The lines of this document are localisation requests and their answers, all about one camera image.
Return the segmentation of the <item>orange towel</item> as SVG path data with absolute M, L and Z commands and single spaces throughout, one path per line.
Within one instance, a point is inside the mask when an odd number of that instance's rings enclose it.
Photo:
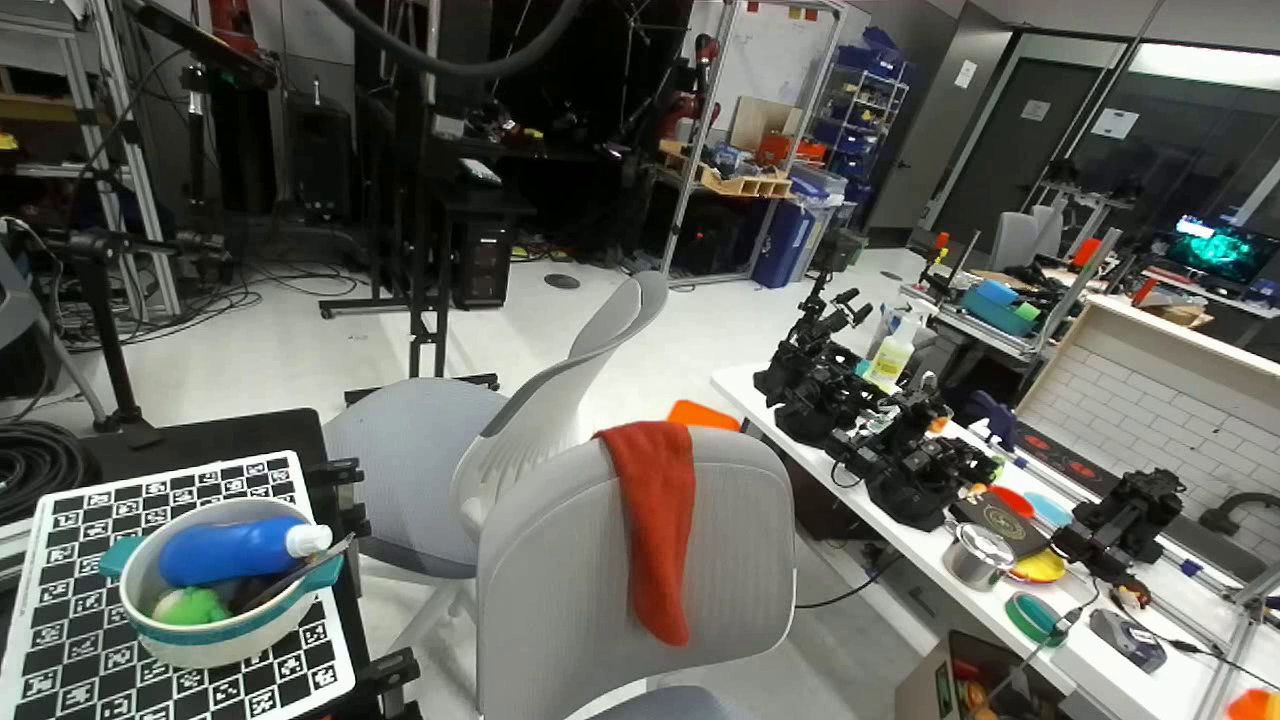
M 629 524 L 629 607 L 669 648 L 693 639 L 686 570 L 697 522 L 693 433 L 635 421 L 601 433 Z

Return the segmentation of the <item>grey office chair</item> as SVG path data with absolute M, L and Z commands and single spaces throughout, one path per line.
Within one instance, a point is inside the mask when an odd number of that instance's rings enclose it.
M 493 506 L 577 442 L 581 400 L 606 363 L 669 306 L 666 271 L 635 271 L 587 315 L 567 354 L 516 393 L 418 375 L 369 393 L 324 430 L 356 459 L 369 538 L 386 564 L 467 580 Z
M 795 618 L 795 514 L 743 433 L 623 426 L 516 482 L 481 532 L 485 720 L 750 720 L 671 674 L 774 653 Z

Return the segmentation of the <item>near grey office chair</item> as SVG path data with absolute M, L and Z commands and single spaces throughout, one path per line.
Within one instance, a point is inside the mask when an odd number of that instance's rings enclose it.
M 516 482 L 481 532 L 485 720 L 750 720 L 671 674 L 774 653 L 795 618 L 795 514 L 743 433 L 623 426 Z

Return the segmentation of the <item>orange flat item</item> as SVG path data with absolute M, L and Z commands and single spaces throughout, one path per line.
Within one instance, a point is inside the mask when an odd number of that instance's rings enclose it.
M 743 430 L 742 418 L 722 411 L 722 407 L 699 406 L 699 400 L 675 400 L 675 406 L 669 407 L 669 421 L 671 421 L 671 426 L 686 426 L 686 430 L 717 430 L 717 433 L 742 433 L 742 430 Z

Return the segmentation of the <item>blue recycling bin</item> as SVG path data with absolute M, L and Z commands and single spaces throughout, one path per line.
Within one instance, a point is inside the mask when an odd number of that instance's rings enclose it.
M 845 188 L 825 173 L 795 173 L 792 191 L 774 206 L 754 280 L 784 289 L 812 267 L 812 257 L 845 206 Z

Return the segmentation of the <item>black equipment pile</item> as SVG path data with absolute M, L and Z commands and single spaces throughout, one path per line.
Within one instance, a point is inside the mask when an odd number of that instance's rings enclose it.
M 754 389 L 788 442 L 827 451 L 897 524 L 931 532 L 964 488 L 994 485 L 995 459 L 938 433 L 948 421 L 938 382 L 882 389 L 862 373 L 841 332 L 867 315 L 855 289 L 825 295 L 817 275 Z

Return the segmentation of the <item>metal cup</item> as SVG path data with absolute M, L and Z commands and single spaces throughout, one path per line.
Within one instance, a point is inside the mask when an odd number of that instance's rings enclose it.
M 956 524 L 954 545 L 943 547 L 943 570 L 959 584 L 988 593 L 1012 570 L 1012 547 L 986 524 Z

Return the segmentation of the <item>yellow bowl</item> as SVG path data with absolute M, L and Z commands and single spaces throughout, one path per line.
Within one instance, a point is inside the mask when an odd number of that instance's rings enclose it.
M 1056 584 L 1056 580 L 1069 576 L 1069 564 L 1065 564 L 1065 558 L 1059 558 L 1056 547 L 1039 547 L 1039 551 L 1034 551 L 1034 558 L 1024 558 L 1024 561 L 1016 561 L 1016 564 L 1012 564 L 1012 576 L 1016 576 L 1019 584 Z

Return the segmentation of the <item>green oval dish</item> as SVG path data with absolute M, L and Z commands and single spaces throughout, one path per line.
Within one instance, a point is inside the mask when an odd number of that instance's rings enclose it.
M 1056 648 L 1065 639 L 1065 618 L 1028 593 L 1012 593 L 1004 599 L 1004 618 L 1038 643 L 1038 648 Z

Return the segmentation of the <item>blue bottle white cap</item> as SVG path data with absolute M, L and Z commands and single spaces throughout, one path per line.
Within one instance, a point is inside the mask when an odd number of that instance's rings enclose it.
M 192 524 L 162 547 L 156 574 L 173 589 L 210 589 L 227 580 L 284 576 L 299 561 L 311 561 L 329 547 L 331 528 L 297 515 Z

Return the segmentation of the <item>white and teal bowl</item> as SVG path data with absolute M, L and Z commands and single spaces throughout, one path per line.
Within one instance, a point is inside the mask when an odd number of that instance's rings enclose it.
M 336 584 L 348 538 L 331 532 L 331 547 L 299 561 L 284 576 L 210 584 L 227 618 L 215 625 L 156 625 L 153 607 L 173 584 L 156 574 L 162 547 L 192 524 L 238 524 L 261 515 L 297 515 L 322 524 L 308 509 L 268 496 L 215 501 L 192 509 L 144 538 L 130 532 L 107 545 L 102 574 L 118 584 L 130 628 L 144 653 L 173 670 L 222 670 L 247 660 L 304 625 L 322 596 Z

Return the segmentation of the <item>green ball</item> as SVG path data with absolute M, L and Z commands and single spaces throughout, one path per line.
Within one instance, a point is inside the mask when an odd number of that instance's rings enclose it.
M 212 589 L 173 589 L 156 599 L 156 625 L 215 625 L 227 607 Z

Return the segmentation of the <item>black tripod stand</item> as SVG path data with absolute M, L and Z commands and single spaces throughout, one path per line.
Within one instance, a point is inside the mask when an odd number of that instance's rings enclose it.
M 95 433 L 139 433 L 139 438 L 147 438 L 153 426 L 144 421 L 144 407 L 138 406 L 130 361 L 123 361 L 123 340 L 118 332 L 118 312 L 107 306 L 107 259 L 111 259 L 111 249 L 102 245 L 102 242 L 74 242 L 74 245 L 60 245 L 60 259 L 74 267 L 74 275 L 81 280 L 81 294 L 84 294 L 84 299 L 93 307 L 93 332 L 95 332 L 95 348 L 102 348 L 104 368 L 107 368 L 107 384 L 111 384 L 118 407 L 102 406 L 102 396 L 93 393 L 84 373 L 74 363 L 74 354 L 60 340 L 60 332 L 54 330 L 54 322 L 49 322 L 45 306 L 36 299 L 34 286 L 23 280 L 23 271 L 17 267 L 17 259 L 3 249 L 0 249 L 0 348 L 9 348 L 11 340 L 36 332 L 45 340 L 45 348 L 55 355 L 55 363 L 65 368 L 65 375 L 81 389 Z

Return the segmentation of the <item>lit computer monitor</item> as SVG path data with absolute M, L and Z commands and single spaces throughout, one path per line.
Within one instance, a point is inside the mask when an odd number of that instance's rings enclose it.
M 1159 245 L 1159 264 L 1219 289 L 1277 275 L 1280 245 L 1228 219 L 1181 215 Z

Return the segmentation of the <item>white long work table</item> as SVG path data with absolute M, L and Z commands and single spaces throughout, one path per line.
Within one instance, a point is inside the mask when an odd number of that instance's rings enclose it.
M 948 528 L 916 532 L 886 515 L 862 482 L 837 474 L 837 464 L 807 444 L 795 444 L 774 426 L 774 407 L 754 389 L 754 373 L 769 363 L 782 338 L 800 315 L 804 289 L 762 289 L 754 280 L 704 280 L 699 294 L 717 307 L 708 332 L 733 348 L 733 361 L 713 373 L 713 389 L 788 456 L 817 488 L 825 488 L 845 514 L 867 524 L 890 547 L 930 576 L 967 621 L 1012 648 L 1034 674 L 1039 674 L 1069 701 L 1089 706 L 1103 720 L 1226 720 L 1228 706 L 1248 688 L 1280 686 L 1280 635 L 1270 625 L 1254 625 L 1246 612 L 1214 599 L 1172 564 L 1144 570 L 1158 589 L 1158 606 L 1139 612 L 1139 625 L 1158 635 L 1200 635 L 1191 653 L 1172 653 L 1159 674 L 1132 670 L 1089 625 L 1078 625 L 1065 643 L 1038 648 L 1010 618 L 1004 606 L 1016 584 L 967 589 L 943 570 Z

